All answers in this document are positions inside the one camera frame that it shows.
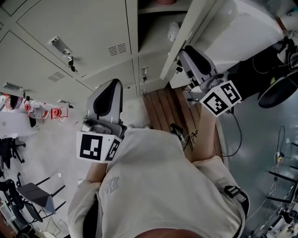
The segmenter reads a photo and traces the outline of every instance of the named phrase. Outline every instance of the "white cloth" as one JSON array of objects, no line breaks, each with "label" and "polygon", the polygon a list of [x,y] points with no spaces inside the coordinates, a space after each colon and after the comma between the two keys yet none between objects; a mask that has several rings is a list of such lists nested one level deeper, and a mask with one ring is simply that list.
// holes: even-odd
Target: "white cloth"
[{"label": "white cloth", "polygon": [[176,135],[128,130],[101,186],[79,185],[68,210],[70,236],[82,238],[84,216],[100,186],[103,238],[133,238],[156,228],[231,238],[241,217],[214,185],[223,177],[237,185],[219,157],[191,164]]}]

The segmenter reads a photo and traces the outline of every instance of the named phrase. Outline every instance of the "gray floor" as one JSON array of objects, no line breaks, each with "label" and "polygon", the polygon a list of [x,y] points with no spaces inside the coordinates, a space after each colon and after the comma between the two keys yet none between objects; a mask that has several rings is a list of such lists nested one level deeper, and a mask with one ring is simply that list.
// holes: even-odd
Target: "gray floor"
[{"label": "gray floor", "polygon": [[[291,145],[291,142],[298,143],[297,101],[296,92],[284,103],[274,108],[263,109],[258,106],[257,95],[254,95],[235,106],[235,115],[243,133],[243,142],[238,153],[229,159],[229,167],[238,185],[248,192],[251,199],[248,217],[264,202],[273,183],[274,176],[268,171],[274,166],[273,158],[281,125],[285,126],[282,151],[287,157],[298,158],[298,148]],[[231,115],[221,116],[221,122],[228,153],[231,154],[238,148],[239,131]],[[279,166],[279,173],[297,179],[298,171],[290,168],[290,165],[298,166],[298,160],[284,159]],[[292,185],[293,183],[279,179],[275,196],[284,198]],[[268,210],[270,203],[270,200],[266,200],[260,210],[247,221],[245,234],[257,226],[262,226],[280,205],[280,202],[272,202]],[[275,216],[272,217],[267,227],[275,218]]]},{"label": "gray floor", "polygon": [[[6,179],[11,178],[14,181],[17,181],[16,175],[20,172],[23,184],[38,183],[51,177],[50,180],[39,186],[49,193],[54,193],[61,186],[66,185],[54,197],[55,206],[59,206],[63,201],[67,202],[52,216],[53,221],[56,224],[59,223],[60,229],[63,230],[57,236],[58,238],[68,234],[66,225],[59,220],[67,222],[68,204],[76,190],[78,181],[86,177],[90,166],[89,162],[77,159],[75,154],[76,131],[80,130],[81,119],[85,115],[84,111],[72,109],[69,112],[68,119],[58,121],[48,118],[36,134],[21,138],[20,141],[24,141],[27,145],[26,148],[19,149],[25,163],[21,164],[12,158],[11,169],[5,171]],[[133,125],[135,128],[143,128],[148,125],[149,118],[142,98],[125,102],[121,119],[125,125]],[[28,221],[33,220],[25,208],[23,215]],[[49,218],[45,219],[43,223],[34,223],[34,227],[45,230],[48,222]],[[52,222],[48,231],[54,232]]]}]

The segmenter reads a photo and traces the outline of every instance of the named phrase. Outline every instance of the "buckle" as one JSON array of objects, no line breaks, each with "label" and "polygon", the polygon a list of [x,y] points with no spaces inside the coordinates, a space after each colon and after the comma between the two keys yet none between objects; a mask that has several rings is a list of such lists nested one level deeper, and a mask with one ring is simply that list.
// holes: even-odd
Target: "buckle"
[{"label": "buckle", "polygon": [[230,197],[230,198],[234,198],[235,196],[237,196],[241,190],[236,187],[236,186],[226,186],[224,188],[224,192]]}]

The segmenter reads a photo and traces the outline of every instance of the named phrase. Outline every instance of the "cabinet shelf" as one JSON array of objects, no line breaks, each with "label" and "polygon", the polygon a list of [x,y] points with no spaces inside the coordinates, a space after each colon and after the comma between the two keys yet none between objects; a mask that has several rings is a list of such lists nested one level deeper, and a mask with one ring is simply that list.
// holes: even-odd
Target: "cabinet shelf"
[{"label": "cabinet shelf", "polygon": [[154,0],[139,1],[139,14],[145,13],[157,13],[157,12],[176,12],[185,11],[187,12],[192,0],[177,0],[174,4],[163,5],[158,4]]},{"label": "cabinet shelf", "polygon": [[171,22],[182,23],[185,15],[186,13],[139,15],[139,54],[170,49],[174,42],[168,38],[169,25]]}]

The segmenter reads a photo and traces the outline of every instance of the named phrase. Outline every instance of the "printed logo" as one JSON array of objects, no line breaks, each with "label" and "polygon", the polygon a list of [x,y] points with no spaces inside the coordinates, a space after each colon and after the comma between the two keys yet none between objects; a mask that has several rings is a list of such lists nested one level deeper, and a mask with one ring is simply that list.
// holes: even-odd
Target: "printed logo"
[{"label": "printed logo", "polygon": [[80,157],[101,160],[102,136],[82,135]]},{"label": "printed logo", "polygon": [[119,144],[120,144],[120,142],[118,140],[114,139],[114,142],[113,142],[113,144],[110,148],[110,151],[108,152],[108,155],[106,157],[106,161],[112,161],[113,160],[113,158],[116,154],[116,151],[119,147]]},{"label": "printed logo", "polygon": [[215,92],[212,92],[203,103],[215,114],[218,115],[228,108],[228,105],[216,95]]},{"label": "printed logo", "polygon": [[223,90],[224,94],[227,96],[227,98],[230,100],[231,104],[236,103],[240,99],[240,96],[230,83],[227,83],[220,87]]},{"label": "printed logo", "polygon": [[107,181],[106,187],[104,189],[106,194],[111,193],[118,187],[118,185],[117,185],[118,179],[119,179],[119,177],[113,177]]}]

